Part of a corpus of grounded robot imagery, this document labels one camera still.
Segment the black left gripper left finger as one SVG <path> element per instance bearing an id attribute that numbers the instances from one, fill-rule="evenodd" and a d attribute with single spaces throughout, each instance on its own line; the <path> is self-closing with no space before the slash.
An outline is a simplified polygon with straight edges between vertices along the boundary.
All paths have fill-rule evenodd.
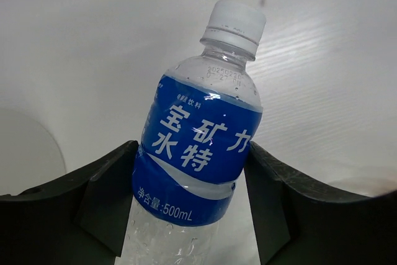
<path id="1" fill-rule="evenodd" d="M 114 264 L 132 203 L 137 141 L 19 195 L 1 196 L 1 264 Z"/>

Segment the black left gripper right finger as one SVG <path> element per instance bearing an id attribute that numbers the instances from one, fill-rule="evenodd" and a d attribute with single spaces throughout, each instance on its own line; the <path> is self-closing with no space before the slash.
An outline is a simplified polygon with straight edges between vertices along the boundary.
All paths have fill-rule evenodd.
<path id="1" fill-rule="evenodd" d="M 332 187 L 256 143 L 244 175 L 262 264 L 396 263 L 396 192 Z"/>

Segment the blue-label bottle white cap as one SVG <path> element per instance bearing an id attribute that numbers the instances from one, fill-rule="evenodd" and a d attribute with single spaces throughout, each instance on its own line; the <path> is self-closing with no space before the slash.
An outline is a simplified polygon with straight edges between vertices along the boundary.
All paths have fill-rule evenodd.
<path id="1" fill-rule="evenodd" d="M 133 201 L 117 264 L 203 264 L 261 122 L 246 72 L 265 26 L 261 11 L 215 4 L 202 54 L 159 80 L 132 172 Z"/>

